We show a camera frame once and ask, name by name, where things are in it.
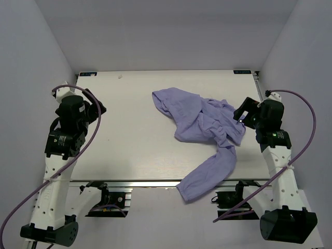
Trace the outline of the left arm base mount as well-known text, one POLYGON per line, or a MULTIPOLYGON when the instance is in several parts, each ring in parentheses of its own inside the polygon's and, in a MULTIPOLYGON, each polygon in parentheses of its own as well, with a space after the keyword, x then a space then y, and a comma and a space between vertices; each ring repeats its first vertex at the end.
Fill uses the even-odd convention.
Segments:
POLYGON ((126 217, 128 211, 125 209, 129 207, 126 205, 128 200, 126 197, 127 192, 110 191, 106 182, 90 181, 86 185, 79 187, 80 194, 88 192, 92 188, 100 190, 101 197, 97 198, 98 202, 92 207, 86 217, 126 217))

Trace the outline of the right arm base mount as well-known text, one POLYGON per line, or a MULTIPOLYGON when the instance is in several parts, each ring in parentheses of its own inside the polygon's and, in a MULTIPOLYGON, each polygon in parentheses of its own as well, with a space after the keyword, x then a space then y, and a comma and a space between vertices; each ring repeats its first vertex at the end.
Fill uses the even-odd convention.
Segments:
MULTIPOLYGON (((211 199, 211 202, 217 204, 218 216, 223 215, 227 210, 238 204, 243 200, 243 188, 247 186, 260 187, 261 185, 253 180, 244 181, 240 180, 233 191, 218 191, 216 196, 211 199)), ((251 206, 246 202, 238 207, 231 214, 237 214, 237 216, 226 217, 225 220, 259 220, 256 213, 253 212, 251 206)))

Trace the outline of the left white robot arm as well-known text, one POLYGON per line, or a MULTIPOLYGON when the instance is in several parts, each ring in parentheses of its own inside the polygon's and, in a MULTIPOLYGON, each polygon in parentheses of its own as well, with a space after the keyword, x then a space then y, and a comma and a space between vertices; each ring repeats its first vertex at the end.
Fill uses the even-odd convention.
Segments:
POLYGON ((78 158, 94 140, 106 112, 103 104, 85 88, 81 95, 71 85, 53 89, 59 102, 57 118, 50 126, 45 147, 45 173, 30 222, 21 227, 20 236, 33 242, 70 247, 78 233, 78 215, 97 205, 109 203, 109 193, 101 187, 89 187, 71 211, 65 209, 73 169, 78 158))

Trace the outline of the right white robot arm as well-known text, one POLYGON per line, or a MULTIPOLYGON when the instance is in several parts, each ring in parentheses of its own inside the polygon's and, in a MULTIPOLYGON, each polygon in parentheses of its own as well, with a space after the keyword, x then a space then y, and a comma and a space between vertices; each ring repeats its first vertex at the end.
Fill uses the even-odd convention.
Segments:
POLYGON ((284 105, 279 93, 267 90, 261 102, 246 98, 234 112, 236 121, 247 112, 242 123, 255 130, 270 175, 263 185, 239 181, 234 200, 253 209, 265 240, 303 244, 317 225, 317 216, 308 211, 298 192, 291 139, 281 128, 284 105))

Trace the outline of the purple jacket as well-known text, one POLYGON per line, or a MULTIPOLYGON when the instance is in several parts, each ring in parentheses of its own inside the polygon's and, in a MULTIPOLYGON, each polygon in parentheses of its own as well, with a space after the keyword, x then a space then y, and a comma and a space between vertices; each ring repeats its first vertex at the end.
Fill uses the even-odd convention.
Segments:
POLYGON ((215 142, 216 153, 185 176, 176 188, 186 202, 197 200, 226 179, 237 163, 236 146, 246 128, 234 120, 235 108, 226 100, 203 98, 178 88, 152 93, 156 109, 176 124, 180 142, 215 142))

